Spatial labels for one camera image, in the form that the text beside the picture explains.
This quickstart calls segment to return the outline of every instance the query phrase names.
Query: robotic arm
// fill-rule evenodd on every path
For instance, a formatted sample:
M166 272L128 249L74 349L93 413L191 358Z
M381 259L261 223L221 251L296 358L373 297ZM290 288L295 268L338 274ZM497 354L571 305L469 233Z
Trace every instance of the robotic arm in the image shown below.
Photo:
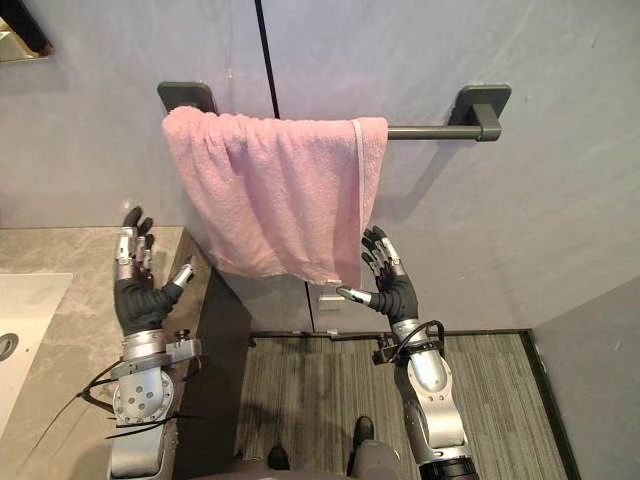
M375 364L395 363L405 428L424 480L477 480L471 447L451 395L452 375L444 360L444 328L418 320L418 299L398 252L380 228L365 230L363 253L379 292L348 286L338 294L387 315L396 344L379 340ZM430 330L437 329L437 338Z
M114 302L124 334L122 362L111 369L118 386L113 396L116 428L107 478L171 478L177 440L174 385L182 378L172 368L201 354L189 331L167 343L162 322L194 276L187 258L176 275L155 289L151 273L154 237L151 218L140 225L142 209L124 219L115 255Z

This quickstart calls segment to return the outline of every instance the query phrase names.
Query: mirror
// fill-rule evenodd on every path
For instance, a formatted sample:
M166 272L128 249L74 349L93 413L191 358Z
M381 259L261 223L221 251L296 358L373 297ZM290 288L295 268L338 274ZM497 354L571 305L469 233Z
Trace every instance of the mirror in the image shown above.
M53 53L21 0L0 0L0 62L34 60Z

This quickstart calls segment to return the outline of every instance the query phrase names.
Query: white sink basin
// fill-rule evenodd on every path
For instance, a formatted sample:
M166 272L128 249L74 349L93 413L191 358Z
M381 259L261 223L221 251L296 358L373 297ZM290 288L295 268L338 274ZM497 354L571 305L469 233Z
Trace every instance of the white sink basin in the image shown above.
M70 273L0 274L0 436L72 278Z

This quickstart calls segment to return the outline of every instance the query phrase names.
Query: towel rack bracket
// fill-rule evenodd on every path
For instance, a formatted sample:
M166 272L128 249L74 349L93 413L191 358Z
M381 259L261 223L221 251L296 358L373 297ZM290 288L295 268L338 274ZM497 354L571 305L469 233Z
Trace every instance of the towel rack bracket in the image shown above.
M158 95L167 113L176 107L196 107L203 112L218 113L211 89L201 82L160 82Z
M447 124L480 127L477 141L495 141L502 131L498 118L510 96L509 85L468 85L458 93Z

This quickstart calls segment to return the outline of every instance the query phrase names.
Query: marble countertop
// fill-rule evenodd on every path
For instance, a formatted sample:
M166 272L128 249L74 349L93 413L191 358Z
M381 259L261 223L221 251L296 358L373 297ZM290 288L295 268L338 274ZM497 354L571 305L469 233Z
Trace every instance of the marble countertop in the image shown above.
M113 309L116 228L0 230L0 273L72 273L0 439L0 478L104 478L114 432L108 414L76 399L36 443L56 413L121 355ZM195 331L211 267L183 227L154 227L153 271L164 284L190 254L198 272L165 324ZM112 387L93 394L110 401Z

